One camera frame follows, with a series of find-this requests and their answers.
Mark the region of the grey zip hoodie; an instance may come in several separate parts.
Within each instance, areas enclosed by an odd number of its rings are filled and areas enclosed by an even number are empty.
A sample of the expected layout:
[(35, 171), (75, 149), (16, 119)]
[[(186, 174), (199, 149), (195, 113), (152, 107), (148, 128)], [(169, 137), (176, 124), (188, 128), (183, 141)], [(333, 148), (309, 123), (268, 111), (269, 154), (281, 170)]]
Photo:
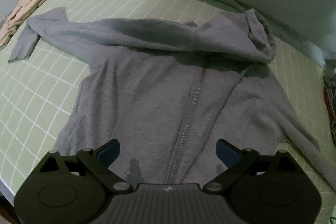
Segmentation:
[(70, 22), (63, 8), (27, 19), (9, 62), (39, 39), (88, 64), (55, 149), (74, 155), (117, 139), (110, 170), (138, 183), (205, 184), (225, 170), (215, 145), (273, 155), (292, 142), (335, 186), (335, 164), (299, 122), (269, 70), (276, 43), (256, 10), (198, 25), (159, 19)]

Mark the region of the red plaid clothes pile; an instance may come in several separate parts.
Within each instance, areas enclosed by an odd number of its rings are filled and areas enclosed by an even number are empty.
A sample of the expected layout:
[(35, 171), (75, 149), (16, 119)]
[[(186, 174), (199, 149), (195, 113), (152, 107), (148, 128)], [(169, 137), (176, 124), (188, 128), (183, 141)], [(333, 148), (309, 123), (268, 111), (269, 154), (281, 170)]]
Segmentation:
[(329, 115), (331, 138), (335, 145), (335, 77), (330, 77), (325, 73), (323, 75), (323, 82), (323, 97)]

